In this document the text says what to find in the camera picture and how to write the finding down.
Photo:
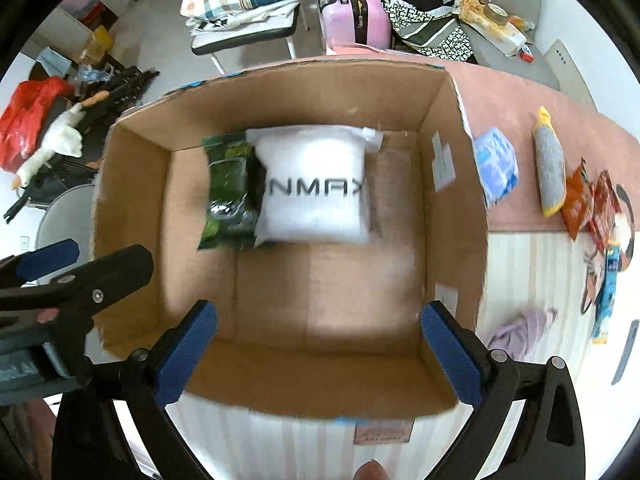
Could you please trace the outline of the red plastic bag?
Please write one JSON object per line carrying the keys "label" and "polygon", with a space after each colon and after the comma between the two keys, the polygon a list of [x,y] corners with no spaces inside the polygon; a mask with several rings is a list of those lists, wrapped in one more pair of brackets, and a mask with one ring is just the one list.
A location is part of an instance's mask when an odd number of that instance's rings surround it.
{"label": "red plastic bag", "polygon": [[73,87],[58,76],[42,81],[21,82],[1,116],[1,169],[15,172],[36,150],[38,136],[52,103],[74,93]]}

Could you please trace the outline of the orange panda snack bag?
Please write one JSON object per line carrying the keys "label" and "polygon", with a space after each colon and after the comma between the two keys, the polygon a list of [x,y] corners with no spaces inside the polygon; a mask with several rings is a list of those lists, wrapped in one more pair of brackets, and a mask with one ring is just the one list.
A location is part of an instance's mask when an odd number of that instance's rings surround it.
{"label": "orange panda snack bag", "polygon": [[566,196],[561,214],[568,235],[576,240],[578,233],[585,229],[592,218],[594,208],[594,187],[583,158],[580,165],[566,179]]}

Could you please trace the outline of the pink striped table mat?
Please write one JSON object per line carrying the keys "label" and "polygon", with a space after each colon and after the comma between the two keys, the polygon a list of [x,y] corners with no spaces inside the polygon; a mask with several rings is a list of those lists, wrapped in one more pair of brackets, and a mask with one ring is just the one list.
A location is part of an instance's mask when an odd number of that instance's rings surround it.
{"label": "pink striped table mat", "polygon": [[[535,110],[547,105],[568,160],[587,159],[593,169],[608,168],[631,192],[639,188],[639,144],[608,118],[559,92],[488,68],[414,55],[347,49],[329,58],[382,58],[440,67],[457,85],[463,115],[474,140],[498,128],[514,147],[518,184],[486,206],[488,246],[482,298],[474,328],[487,339],[526,309],[552,308],[558,318],[530,358],[552,354],[566,359],[578,383],[582,418],[593,421],[596,407],[589,385],[604,389],[612,367],[588,344],[590,315],[578,304],[587,267],[589,240],[572,242],[560,219],[540,213],[535,185]],[[344,479],[367,457],[380,460],[395,479],[417,479],[434,465],[452,441],[469,409],[457,402],[449,411],[404,419],[281,416],[217,403],[195,394],[171,409],[198,457],[219,479]]]}

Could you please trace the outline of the white goose plush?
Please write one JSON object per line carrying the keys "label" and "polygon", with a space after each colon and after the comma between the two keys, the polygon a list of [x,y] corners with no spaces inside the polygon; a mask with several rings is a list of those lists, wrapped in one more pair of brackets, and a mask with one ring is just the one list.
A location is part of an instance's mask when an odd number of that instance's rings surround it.
{"label": "white goose plush", "polygon": [[91,98],[74,104],[71,108],[58,115],[47,128],[40,147],[34,154],[22,163],[12,180],[12,190],[29,185],[38,171],[55,155],[79,158],[82,155],[82,135],[77,126],[87,114],[89,107],[104,101],[110,92],[102,90]]}

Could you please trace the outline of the red snack bag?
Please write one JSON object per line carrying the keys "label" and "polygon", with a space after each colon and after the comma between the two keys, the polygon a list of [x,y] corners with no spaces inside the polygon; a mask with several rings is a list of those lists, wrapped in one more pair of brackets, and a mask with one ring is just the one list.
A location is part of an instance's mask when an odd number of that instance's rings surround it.
{"label": "red snack bag", "polygon": [[612,240],[616,214],[622,212],[608,170],[603,170],[593,188],[593,210],[588,230],[597,251],[605,253]]}

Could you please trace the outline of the pink suitcase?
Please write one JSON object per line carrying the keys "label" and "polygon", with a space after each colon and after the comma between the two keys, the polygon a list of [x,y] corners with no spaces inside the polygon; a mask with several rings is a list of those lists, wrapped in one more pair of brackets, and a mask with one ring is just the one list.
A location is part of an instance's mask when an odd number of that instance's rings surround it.
{"label": "pink suitcase", "polygon": [[317,0],[322,38],[326,48],[363,44],[387,49],[392,24],[382,0]]}

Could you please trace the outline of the grey pen on table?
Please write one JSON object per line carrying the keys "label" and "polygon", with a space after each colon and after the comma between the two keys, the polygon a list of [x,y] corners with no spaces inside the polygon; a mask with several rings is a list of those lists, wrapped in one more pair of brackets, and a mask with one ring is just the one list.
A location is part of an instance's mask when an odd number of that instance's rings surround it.
{"label": "grey pen on table", "polygon": [[633,320],[629,326],[627,339],[623,348],[622,355],[620,356],[620,362],[618,362],[618,365],[612,380],[612,385],[618,384],[624,376],[628,361],[631,356],[631,352],[632,350],[634,350],[634,342],[636,341],[638,329],[639,329],[639,321]]}

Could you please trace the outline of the green snack packet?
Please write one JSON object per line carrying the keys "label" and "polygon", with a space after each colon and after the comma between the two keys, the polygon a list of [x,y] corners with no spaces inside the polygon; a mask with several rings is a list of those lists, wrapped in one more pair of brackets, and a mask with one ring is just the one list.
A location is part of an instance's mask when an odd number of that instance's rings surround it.
{"label": "green snack packet", "polygon": [[198,250],[253,248],[266,170],[245,131],[208,136],[202,145],[209,187]]}

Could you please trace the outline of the black white patterned bag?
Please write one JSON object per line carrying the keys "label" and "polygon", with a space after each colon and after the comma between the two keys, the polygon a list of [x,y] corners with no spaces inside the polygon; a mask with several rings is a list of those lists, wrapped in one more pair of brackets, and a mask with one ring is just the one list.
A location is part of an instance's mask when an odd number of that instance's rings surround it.
{"label": "black white patterned bag", "polygon": [[475,63],[469,36],[454,13],[456,0],[381,0],[394,39],[429,58]]}

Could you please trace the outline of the blue long snack packet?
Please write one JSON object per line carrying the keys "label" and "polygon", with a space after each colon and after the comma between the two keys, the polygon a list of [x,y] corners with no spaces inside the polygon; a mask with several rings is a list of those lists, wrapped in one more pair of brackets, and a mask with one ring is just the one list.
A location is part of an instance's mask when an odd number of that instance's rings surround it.
{"label": "blue long snack packet", "polygon": [[594,344],[606,344],[608,342],[608,326],[613,314],[617,275],[619,273],[620,245],[610,245],[606,248],[603,283],[596,299],[597,311],[591,335]]}

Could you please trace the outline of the blue tissue pack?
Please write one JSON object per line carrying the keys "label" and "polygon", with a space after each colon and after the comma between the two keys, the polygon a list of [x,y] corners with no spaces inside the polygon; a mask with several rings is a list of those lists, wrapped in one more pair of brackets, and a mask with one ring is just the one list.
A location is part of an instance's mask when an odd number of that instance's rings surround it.
{"label": "blue tissue pack", "polygon": [[491,128],[474,140],[480,184],[488,207],[508,196],[518,184],[518,159],[511,142]]}

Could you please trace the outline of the grey round chair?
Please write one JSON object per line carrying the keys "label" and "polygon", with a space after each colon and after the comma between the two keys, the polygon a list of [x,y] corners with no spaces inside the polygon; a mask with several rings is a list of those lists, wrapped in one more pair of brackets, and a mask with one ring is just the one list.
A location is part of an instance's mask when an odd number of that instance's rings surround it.
{"label": "grey round chair", "polygon": [[79,247],[76,264],[87,263],[90,258],[93,196],[93,184],[78,185],[60,194],[42,217],[35,248],[71,238]]}

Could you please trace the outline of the white folding chair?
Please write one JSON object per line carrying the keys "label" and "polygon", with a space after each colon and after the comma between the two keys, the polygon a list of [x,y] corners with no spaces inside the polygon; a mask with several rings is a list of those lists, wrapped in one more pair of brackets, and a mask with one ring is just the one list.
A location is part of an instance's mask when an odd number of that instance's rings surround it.
{"label": "white folding chair", "polygon": [[224,75],[226,70],[217,58],[218,52],[260,42],[283,39],[288,47],[290,59],[295,60],[297,52],[293,36],[298,22],[303,23],[307,32],[310,31],[306,11],[301,3],[295,3],[289,14],[269,15],[262,21],[244,23],[232,29],[207,30],[204,24],[196,25],[191,51],[198,56],[207,56],[221,75]]}

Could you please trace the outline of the yellow crumpled bag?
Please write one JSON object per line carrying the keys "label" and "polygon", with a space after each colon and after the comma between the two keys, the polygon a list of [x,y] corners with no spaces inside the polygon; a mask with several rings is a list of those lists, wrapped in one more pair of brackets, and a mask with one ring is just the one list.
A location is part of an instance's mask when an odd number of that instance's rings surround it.
{"label": "yellow crumpled bag", "polygon": [[454,14],[505,56],[517,55],[527,44],[526,36],[510,22],[510,15],[496,4],[454,0]]}

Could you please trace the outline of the purple cloth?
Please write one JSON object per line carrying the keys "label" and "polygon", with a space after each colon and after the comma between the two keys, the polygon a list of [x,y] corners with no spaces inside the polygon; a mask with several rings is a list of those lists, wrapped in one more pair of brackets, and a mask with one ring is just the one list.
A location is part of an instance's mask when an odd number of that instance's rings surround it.
{"label": "purple cloth", "polygon": [[524,361],[548,333],[558,317],[555,309],[529,308],[511,322],[495,330],[488,339],[490,351],[504,352],[514,361]]}

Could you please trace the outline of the grey chair with clutter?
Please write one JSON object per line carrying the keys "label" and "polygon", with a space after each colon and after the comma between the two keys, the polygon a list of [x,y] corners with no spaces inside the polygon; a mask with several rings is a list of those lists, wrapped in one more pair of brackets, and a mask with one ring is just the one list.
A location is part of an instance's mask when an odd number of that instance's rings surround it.
{"label": "grey chair with clutter", "polygon": [[558,90],[559,81],[534,45],[541,0],[478,0],[480,15],[460,25],[481,66]]}

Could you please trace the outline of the white NMAX pillow pack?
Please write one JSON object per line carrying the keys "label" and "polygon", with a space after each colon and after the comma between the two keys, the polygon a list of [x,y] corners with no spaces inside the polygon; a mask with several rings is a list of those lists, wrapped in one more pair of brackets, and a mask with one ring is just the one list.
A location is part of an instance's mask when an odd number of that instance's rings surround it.
{"label": "white NMAX pillow pack", "polygon": [[348,243],[370,240],[366,155],[383,133],[344,125],[248,129],[266,170],[256,243]]}

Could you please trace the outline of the brown cardboard box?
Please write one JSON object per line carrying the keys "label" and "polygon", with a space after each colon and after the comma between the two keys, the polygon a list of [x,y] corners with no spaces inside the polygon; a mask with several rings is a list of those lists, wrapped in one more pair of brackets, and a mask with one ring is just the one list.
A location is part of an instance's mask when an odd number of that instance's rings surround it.
{"label": "brown cardboard box", "polygon": [[[359,240],[259,233],[242,249],[203,249],[206,136],[338,125],[382,134],[353,177],[311,151],[308,174],[271,177],[264,197],[370,204]],[[443,288],[473,327],[483,295],[488,221],[454,78],[382,58],[315,58],[177,91],[120,118],[107,135],[92,251],[140,244],[155,271],[96,316],[123,358],[158,341],[206,299],[217,333],[188,391],[266,414],[404,419],[451,410],[457,396],[422,336]]]}

